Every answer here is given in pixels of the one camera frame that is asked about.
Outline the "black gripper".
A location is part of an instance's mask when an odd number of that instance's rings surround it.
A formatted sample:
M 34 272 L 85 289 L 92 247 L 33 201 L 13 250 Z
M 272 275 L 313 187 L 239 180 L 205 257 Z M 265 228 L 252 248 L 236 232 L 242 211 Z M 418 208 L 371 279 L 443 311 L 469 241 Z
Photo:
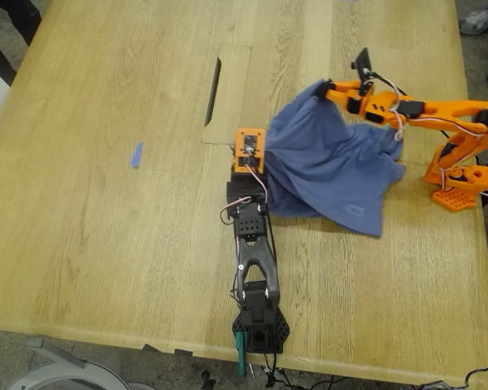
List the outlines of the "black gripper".
M 244 197 L 257 198 L 260 203 L 265 203 L 267 179 L 265 175 L 256 174 L 259 181 L 250 173 L 231 172 L 230 181 L 226 183 L 226 200 L 235 202 Z

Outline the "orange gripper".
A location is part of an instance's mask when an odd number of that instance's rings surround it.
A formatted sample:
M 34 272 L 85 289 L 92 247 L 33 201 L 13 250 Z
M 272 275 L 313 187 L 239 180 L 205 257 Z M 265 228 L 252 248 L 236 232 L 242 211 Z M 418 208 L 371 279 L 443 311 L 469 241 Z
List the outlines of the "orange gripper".
M 338 106 L 347 106 L 347 112 L 374 124 L 397 124 L 396 114 L 390 109 L 396 103 L 396 94 L 391 91 L 375 93 L 372 81 L 361 80 L 322 81 L 316 95 L 326 97 Z

